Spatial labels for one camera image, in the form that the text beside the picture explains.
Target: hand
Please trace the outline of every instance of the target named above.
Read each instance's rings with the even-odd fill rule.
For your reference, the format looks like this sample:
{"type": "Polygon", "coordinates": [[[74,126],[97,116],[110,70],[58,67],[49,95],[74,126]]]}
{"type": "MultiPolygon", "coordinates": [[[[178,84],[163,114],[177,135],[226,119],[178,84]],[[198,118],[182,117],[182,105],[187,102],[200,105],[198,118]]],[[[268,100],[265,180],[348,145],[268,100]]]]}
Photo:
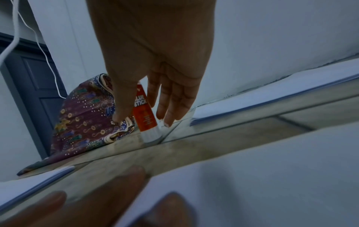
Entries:
{"type": "MultiPolygon", "coordinates": [[[[145,172],[135,166],[83,199],[64,206],[66,193],[49,194],[35,205],[1,223],[1,227],[112,226],[145,185],[145,172]]],[[[169,194],[132,227],[191,226],[184,200],[169,194]]]]}
{"type": "Polygon", "coordinates": [[[113,83],[119,122],[147,75],[147,98],[166,126],[191,108],[212,51],[215,0],[87,0],[113,83]]]}

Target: blue door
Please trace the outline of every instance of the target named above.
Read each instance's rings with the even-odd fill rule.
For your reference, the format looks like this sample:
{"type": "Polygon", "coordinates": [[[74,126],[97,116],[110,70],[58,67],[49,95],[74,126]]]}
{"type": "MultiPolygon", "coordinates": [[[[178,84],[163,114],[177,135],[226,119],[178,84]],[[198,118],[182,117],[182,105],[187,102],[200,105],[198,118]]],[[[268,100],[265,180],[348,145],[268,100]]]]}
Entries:
{"type": "MultiPolygon", "coordinates": [[[[64,99],[58,95],[54,76],[46,59],[41,54],[15,50],[6,58],[5,65],[49,155],[52,131],[64,99]]],[[[56,74],[60,94],[66,97],[66,90],[52,60],[50,65],[56,74]]]]}

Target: white cable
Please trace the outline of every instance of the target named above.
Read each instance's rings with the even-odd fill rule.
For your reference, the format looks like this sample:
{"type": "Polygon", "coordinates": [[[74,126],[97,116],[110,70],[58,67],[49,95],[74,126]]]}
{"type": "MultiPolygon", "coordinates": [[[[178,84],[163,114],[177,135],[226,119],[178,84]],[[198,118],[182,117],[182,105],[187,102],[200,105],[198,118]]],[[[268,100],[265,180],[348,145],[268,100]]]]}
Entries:
{"type": "MultiPolygon", "coordinates": [[[[10,0],[10,1],[11,1],[11,3],[13,4],[13,14],[14,14],[15,4],[16,4],[16,2],[19,2],[19,0],[10,0]]],[[[36,31],[33,30],[30,26],[27,25],[27,23],[25,22],[25,20],[23,19],[22,15],[20,14],[20,12],[19,12],[19,10],[18,10],[18,6],[17,6],[17,8],[16,8],[16,12],[19,14],[19,16],[20,16],[22,22],[25,24],[25,26],[28,27],[29,29],[31,29],[31,30],[34,32],[37,46],[40,48],[41,52],[44,54],[45,59],[46,59],[46,62],[47,62],[47,65],[49,66],[49,68],[50,68],[50,70],[51,70],[51,72],[52,72],[52,74],[53,74],[53,77],[54,77],[54,79],[55,79],[55,85],[56,85],[57,93],[58,93],[58,95],[59,95],[60,98],[66,99],[65,97],[63,97],[63,96],[60,94],[60,89],[59,89],[59,86],[57,85],[56,74],[55,74],[55,72],[53,71],[52,67],[50,66],[49,60],[48,60],[48,58],[47,58],[47,55],[45,54],[44,50],[43,50],[43,49],[41,48],[41,46],[40,46],[39,39],[38,39],[38,36],[37,36],[36,31]]],[[[15,25],[15,21],[14,21],[14,27],[17,26],[17,28],[18,28],[18,30],[19,30],[18,17],[16,17],[16,18],[17,18],[17,24],[15,25]]]]}
{"type": "Polygon", "coordinates": [[[14,39],[11,41],[10,45],[0,54],[0,66],[5,61],[5,58],[13,51],[16,45],[19,43],[20,34],[19,34],[19,17],[18,17],[18,9],[19,9],[19,0],[14,0],[12,7],[12,21],[14,24],[14,39]]]}

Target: door frame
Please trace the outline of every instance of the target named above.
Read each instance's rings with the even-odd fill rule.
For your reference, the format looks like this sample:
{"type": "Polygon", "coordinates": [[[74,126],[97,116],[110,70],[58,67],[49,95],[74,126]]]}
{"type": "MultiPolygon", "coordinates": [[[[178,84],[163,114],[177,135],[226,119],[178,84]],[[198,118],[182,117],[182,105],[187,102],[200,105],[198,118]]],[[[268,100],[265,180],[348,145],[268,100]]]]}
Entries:
{"type": "MultiPolygon", "coordinates": [[[[13,36],[4,34],[4,33],[0,33],[0,47],[7,47],[11,43],[12,40],[13,40],[13,36]]],[[[46,45],[40,43],[40,46],[44,50],[48,59],[52,61],[51,54],[50,54],[48,48],[46,47],[46,45]]],[[[29,52],[29,53],[43,55],[43,53],[41,52],[41,50],[38,47],[36,42],[22,39],[22,38],[20,38],[19,44],[16,46],[15,49],[22,50],[22,51],[29,52]]],[[[1,66],[0,71],[4,77],[6,85],[8,86],[8,88],[10,90],[12,97],[14,98],[15,104],[20,111],[20,114],[25,122],[25,125],[30,133],[32,140],[34,141],[35,147],[36,147],[38,153],[40,154],[41,159],[47,158],[48,154],[40,140],[39,135],[36,132],[35,126],[30,118],[28,111],[26,110],[25,104],[22,101],[19,91],[17,90],[17,88],[14,84],[14,81],[12,79],[12,76],[11,76],[10,72],[8,71],[5,64],[3,64],[1,66]]]]}

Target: glue stick label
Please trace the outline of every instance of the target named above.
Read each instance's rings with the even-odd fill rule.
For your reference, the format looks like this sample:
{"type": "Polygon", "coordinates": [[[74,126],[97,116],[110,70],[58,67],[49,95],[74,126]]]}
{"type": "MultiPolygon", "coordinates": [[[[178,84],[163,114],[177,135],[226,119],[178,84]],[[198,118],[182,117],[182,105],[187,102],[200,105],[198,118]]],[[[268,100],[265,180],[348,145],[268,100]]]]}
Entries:
{"type": "Polygon", "coordinates": [[[152,109],[146,100],[146,93],[141,84],[137,84],[137,94],[133,114],[141,132],[157,126],[152,109]]]}

